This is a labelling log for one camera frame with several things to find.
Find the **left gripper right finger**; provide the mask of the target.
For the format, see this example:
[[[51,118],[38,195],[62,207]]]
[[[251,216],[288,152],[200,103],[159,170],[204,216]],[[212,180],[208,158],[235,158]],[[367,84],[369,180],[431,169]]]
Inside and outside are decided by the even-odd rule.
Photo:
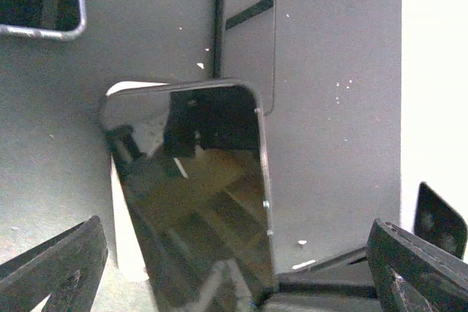
[[[384,311],[467,310],[467,264],[441,248],[377,218],[366,255]]]

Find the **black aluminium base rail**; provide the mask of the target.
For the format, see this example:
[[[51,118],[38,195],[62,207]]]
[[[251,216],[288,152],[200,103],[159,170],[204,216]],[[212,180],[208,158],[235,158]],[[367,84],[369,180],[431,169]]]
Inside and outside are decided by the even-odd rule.
[[[277,275],[260,311],[381,311],[366,247]]]

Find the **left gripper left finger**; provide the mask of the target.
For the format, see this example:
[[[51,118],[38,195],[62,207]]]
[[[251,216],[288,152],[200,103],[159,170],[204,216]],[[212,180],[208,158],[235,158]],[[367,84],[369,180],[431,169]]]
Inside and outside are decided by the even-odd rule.
[[[92,216],[1,265],[1,310],[90,311],[107,261],[102,222]]]

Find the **beige cased phone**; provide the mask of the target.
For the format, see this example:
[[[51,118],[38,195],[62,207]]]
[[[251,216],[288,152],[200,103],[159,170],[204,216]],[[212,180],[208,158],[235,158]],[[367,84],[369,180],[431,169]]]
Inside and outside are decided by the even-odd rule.
[[[110,184],[116,239],[116,262],[126,280],[141,283],[147,281],[149,277],[113,156],[114,152],[111,151]]]

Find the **black smartphone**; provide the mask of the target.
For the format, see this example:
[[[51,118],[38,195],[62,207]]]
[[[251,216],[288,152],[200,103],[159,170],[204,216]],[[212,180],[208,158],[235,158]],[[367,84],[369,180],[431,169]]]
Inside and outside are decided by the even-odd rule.
[[[99,122],[158,310],[260,311],[278,281],[254,89],[120,82]]]

